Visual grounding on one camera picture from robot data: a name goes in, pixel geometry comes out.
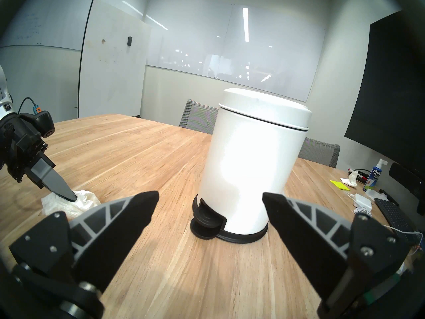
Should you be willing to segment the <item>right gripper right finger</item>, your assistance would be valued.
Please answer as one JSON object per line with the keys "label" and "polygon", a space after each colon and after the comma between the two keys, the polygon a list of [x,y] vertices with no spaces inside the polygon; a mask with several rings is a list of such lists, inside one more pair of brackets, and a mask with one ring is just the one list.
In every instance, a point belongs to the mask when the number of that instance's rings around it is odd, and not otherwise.
{"label": "right gripper right finger", "polygon": [[409,245],[357,213],[348,221],[320,205],[263,193],[270,224],[320,298],[321,319],[405,318],[411,276],[397,271]]}

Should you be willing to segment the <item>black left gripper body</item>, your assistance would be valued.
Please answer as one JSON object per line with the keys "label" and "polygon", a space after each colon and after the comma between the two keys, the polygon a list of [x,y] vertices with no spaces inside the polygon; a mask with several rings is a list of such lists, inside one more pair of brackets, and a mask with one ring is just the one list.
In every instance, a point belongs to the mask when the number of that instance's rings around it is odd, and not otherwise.
{"label": "black left gripper body", "polygon": [[22,182],[29,164],[44,153],[48,144],[48,115],[6,115],[0,123],[1,169],[18,183]]}

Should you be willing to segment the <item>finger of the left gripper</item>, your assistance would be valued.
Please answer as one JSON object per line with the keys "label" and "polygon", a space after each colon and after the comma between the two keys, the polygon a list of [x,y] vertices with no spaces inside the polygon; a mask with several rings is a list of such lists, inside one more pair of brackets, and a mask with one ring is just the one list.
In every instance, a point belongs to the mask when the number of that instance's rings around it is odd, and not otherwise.
{"label": "finger of the left gripper", "polygon": [[54,167],[55,164],[47,156],[36,156],[28,166],[28,178],[40,189],[45,187],[67,201],[76,202],[77,195]]}

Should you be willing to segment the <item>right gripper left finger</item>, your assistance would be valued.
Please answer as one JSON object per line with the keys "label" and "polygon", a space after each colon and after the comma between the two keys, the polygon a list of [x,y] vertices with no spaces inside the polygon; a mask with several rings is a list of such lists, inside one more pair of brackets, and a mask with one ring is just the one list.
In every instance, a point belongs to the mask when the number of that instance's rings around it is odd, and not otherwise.
{"label": "right gripper left finger", "polygon": [[9,319],[101,319],[100,298],[149,225],[158,191],[98,205],[68,221],[56,211],[9,250]]}

